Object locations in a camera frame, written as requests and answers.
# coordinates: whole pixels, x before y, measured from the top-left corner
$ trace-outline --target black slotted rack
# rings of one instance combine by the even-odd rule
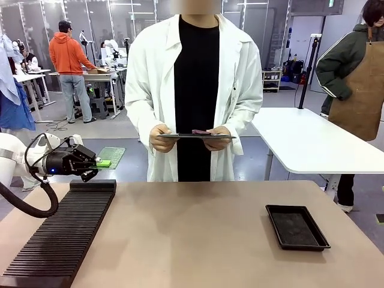
[[[115,180],[72,181],[0,277],[0,288],[70,287],[116,193]]]

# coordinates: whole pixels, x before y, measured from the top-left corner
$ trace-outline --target clipboard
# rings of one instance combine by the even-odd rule
[[[204,134],[160,134],[157,137],[162,138],[198,138],[198,139],[236,139],[231,135],[204,135]]]

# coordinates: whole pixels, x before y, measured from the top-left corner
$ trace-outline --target white table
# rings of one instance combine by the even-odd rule
[[[113,116],[110,117],[111,119],[115,119],[116,116],[118,116],[121,112],[117,108],[117,105],[116,105],[116,97],[115,97],[115,92],[114,92],[114,88],[113,88],[113,79],[117,79],[118,73],[121,71],[125,71],[125,70],[126,70],[126,68],[120,68],[117,71],[111,70],[107,74],[88,74],[86,71],[83,72],[84,81],[86,81],[86,82],[109,82],[110,83],[110,87],[111,87],[110,92],[111,92],[112,103],[113,103]],[[54,72],[54,73],[49,73],[49,75],[50,76],[58,76],[59,73]]]
[[[36,111],[36,115],[37,115],[37,120],[35,121],[35,123],[52,123],[53,121],[51,121],[51,120],[42,120],[41,119],[40,111],[38,110],[38,105],[37,105],[37,102],[36,102],[36,99],[35,99],[34,90],[32,88],[32,82],[33,82],[34,85],[35,85],[35,90],[36,90],[39,98],[43,99],[43,97],[41,95],[41,92],[40,92],[40,87],[36,83],[36,79],[42,78],[43,79],[43,83],[44,83],[45,92],[46,92],[47,97],[48,97],[48,101],[50,101],[49,100],[49,94],[48,94],[48,91],[47,91],[47,86],[46,86],[45,81],[44,81],[45,75],[43,75],[43,74],[34,74],[34,75],[23,74],[23,75],[13,75],[13,77],[16,79],[17,82],[25,83],[27,88],[28,88],[28,92],[29,92],[29,95],[32,98],[32,103],[33,103],[33,105],[35,107],[35,111]]]
[[[28,74],[42,74],[46,72],[50,72],[50,69],[41,69],[39,71],[28,71]]]
[[[384,152],[310,110],[261,108],[252,124],[269,147],[265,180],[273,155],[289,172],[330,175],[331,197],[341,174],[384,174]]]

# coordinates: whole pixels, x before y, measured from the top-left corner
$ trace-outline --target black device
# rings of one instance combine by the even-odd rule
[[[319,43],[319,39],[315,38],[313,40],[311,57],[310,57],[310,61],[308,62],[307,73],[305,75],[304,87],[303,87],[302,92],[301,92],[301,98],[300,98],[300,104],[299,104],[299,109],[301,109],[301,110],[303,109],[305,94],[307,93],[308,83],[310,81],[310,75],[311,75],[311,71],[312,71],[312,62],[314,59],[314,54],[316,52],[316,48],[317,48],[318,43]]]
[[[43,145],[46,141],[48,141],[47,135],[45,133],[41,133],[36,136],[36,138],[26,148],[24,161],[31,176],[40,182],[40,187],[47,193],[51,203],[50,208],[44,211],[27,204],[0,182],[0,195],[2,195],[17,209],[36,218],[50,217],[55,214],[59,208],[57,195],[46,181],[47,177],[45,176],[44,180],[42,180],[37,176],[39,173],[39,168],[35,166],[37,163],[42,161],[43,170],[47,175],[77,175],[81,176],[83,182],[88,182],[98,173],[97,168],[92,168],[96,166],[96,154],[88,148],[85,148],[83,145],[71,144],[70,137],[65,138],[58,147],[48,151],[37,161],[35,161],[35,163],[30,165],[27,160],[28,150],[31,148],[32,144],[42,135],[44,135],[44,138],[42,137],[39,140],[39,144]]]

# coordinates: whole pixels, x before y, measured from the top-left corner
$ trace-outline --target sleeve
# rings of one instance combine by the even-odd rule
[[[51,61],[53,63],[53,66],[55,66],[55,69],[56,69],[56,56],[55,56],[55,50],[53,48],[53,44],[52,43],[49,43],[49,56],[50,56],[50,59],[51,59]]]
[[[151,130],[160,124],[154,112],[154,103],[149,87],[145,45],[140,37],[130,47],[125,82],[125,108],[127,116],[140,136],[140,141],[153,153],[149,142]]]
[[[74,40],[75,43],[75,52],[76,52],[76,57],[79,60],[81,64],[83,64],[86,68],[88,69],[97,69],[96,66],[94,66],[85,56],[83,49],[81,48],[80,44]]]
[[[346,100],[352,95],[351,89],[338,75],[342,65],[351,63],[351,50],[355,45],[353,33],[336,42],[317,62],[316,74],[320,86],[330,96]]]
[[[228,121],[223,125],[230,131],[232,136],[236,137],[232,141],[232,151],[235,155],[243,154],[239,135],[245,130],[246,125],[253,120],[263,104],[260,52],[257,46],[254,43],[252,44],[238,101]]]

